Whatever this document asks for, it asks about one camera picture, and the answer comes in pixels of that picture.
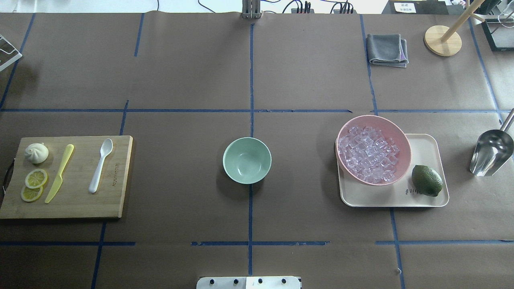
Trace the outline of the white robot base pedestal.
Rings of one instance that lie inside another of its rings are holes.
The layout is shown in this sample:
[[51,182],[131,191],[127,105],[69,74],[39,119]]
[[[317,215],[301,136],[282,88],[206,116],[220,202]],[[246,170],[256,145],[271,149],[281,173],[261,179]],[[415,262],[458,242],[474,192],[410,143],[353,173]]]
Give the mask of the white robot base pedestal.
[[301,289],[296,276],[202,277],[197,289]]

